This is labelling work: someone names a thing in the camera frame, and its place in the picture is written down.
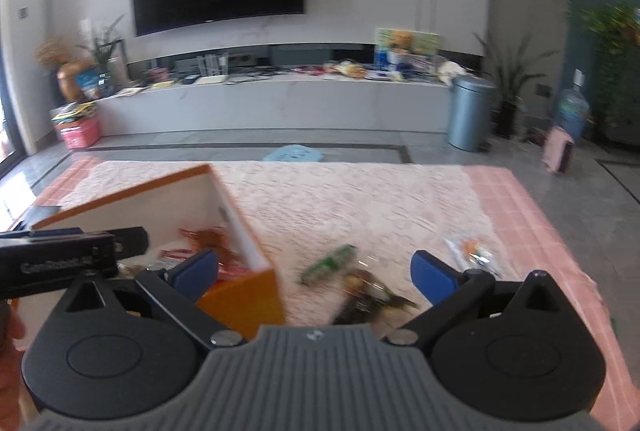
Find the person's left hand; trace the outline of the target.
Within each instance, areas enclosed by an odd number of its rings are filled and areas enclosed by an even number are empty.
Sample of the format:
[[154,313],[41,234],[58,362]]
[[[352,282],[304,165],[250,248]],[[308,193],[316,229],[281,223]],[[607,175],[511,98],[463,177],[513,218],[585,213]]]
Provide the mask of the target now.
[[8,309],[6,329],[1,333],[1,394],[0,417],[1,429],[17,430],[21,424],[20,388],[21,388],[21,352],[14,341],[24,338],[26,328],[13,307],[4,303]]

